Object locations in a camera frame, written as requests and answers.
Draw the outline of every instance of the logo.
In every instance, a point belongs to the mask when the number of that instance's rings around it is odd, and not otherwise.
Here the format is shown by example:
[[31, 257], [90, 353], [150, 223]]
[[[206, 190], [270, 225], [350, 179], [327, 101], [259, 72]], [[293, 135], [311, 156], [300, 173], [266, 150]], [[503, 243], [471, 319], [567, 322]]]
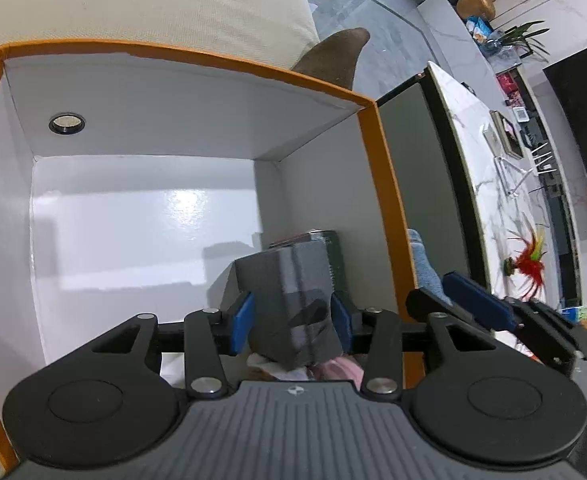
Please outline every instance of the logo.
[[287, 388], [287, 392], [292, 394], [294, 397], [297, 397], [304, 394], [304, 388], [296, 384], [296, 386], [289, 386], [289, 388]]

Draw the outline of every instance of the colorful object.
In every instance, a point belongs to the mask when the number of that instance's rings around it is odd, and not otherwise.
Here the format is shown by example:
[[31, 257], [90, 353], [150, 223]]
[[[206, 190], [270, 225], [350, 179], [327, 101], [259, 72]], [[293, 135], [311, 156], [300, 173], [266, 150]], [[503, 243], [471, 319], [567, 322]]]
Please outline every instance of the colorful object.
[[563, 308], [560, 313], [568, 320], [574, 323], [580, 323], [587, 329], [587, 305], [582, 306], [569, 306]]
[[527, 288], [526, 292], [520, 297], [523, 301], [527, 301], [534, 297], [544, 285], [544, 278], [542, 276], [544, 264], [541, 262], [541, 259], [545, 254], [542, 252], [542, 246], [544, 245], [544, 231], [541, 228], [534, 231], [533, 228], [529, 226], [529, 232], [531, 233], [530, 242], [521, 236], [510, 238], [511, 240], [522, 241], [525, 244], [525, 249], [515, 260], [513, 258], [507, 258], [503, 262], [503, 272], [506, 276], [512, 276], [516, 270], [519, 270], [521, 274], [527, 276], [529, 280], [529, 288]]
[[511, 74], [500, 74], [496, 79], [507, 96], [512, 92], [518, 92], [518, 84]]
[[478, 44], [487, 41], [487, 38], [491, 35], [491, 27], [478, 16], [471, 16], [467, 19], [465, 24], [474, 41]]
[[341, 356], [314, 367], [313, 374], [319, 381], [353, 381], [360, 390], [365, 371], [352, 357]]

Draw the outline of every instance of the round hole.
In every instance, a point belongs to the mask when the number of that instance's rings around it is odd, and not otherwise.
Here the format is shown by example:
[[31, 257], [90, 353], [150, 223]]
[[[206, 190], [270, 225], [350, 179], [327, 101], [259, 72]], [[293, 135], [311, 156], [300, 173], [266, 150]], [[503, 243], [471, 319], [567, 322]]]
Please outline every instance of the round hole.
[[77, 134], [85, 127], [85, 119], [80, 115], [66, 112], [58, 114], [49, 121], [49, 129], [59, 135]]

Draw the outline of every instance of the gold vase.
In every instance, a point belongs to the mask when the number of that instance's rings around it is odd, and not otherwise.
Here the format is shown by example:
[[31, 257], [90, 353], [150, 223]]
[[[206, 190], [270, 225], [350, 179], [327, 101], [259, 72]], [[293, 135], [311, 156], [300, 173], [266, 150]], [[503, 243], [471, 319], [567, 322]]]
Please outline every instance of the gold vase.
[[463, 20], [470, 16], [478, 16], [490, 22], [496, 17], [496, 7], [491, 0], [458, 0], [455, 10]]

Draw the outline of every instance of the green plant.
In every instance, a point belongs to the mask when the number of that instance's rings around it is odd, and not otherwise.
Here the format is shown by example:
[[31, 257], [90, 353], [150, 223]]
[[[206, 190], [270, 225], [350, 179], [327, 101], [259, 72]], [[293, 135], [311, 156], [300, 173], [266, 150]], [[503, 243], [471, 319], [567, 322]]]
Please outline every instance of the green plant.
[[529, 29], [531, 29], [534, 25], [538, 25], [539, 23], [544, 23], [544, 20], [525, 23], [519, 27], [512, 27], [504, 33], [502, 38], [500, 38], [500, 42], [505, 46], [513, 45], [522, 47], [527, 52], [538, 54], [540, 57], [542, 57], [542, 59], [547, 61], [547, 58], [544, 57], [543, 54], [548, 56], [549, 53], [545, 50], [544, 43], [538, 40], [536, 36], [544, 34], [549, 29], [541, 28], [540, 30], [529, 32]]

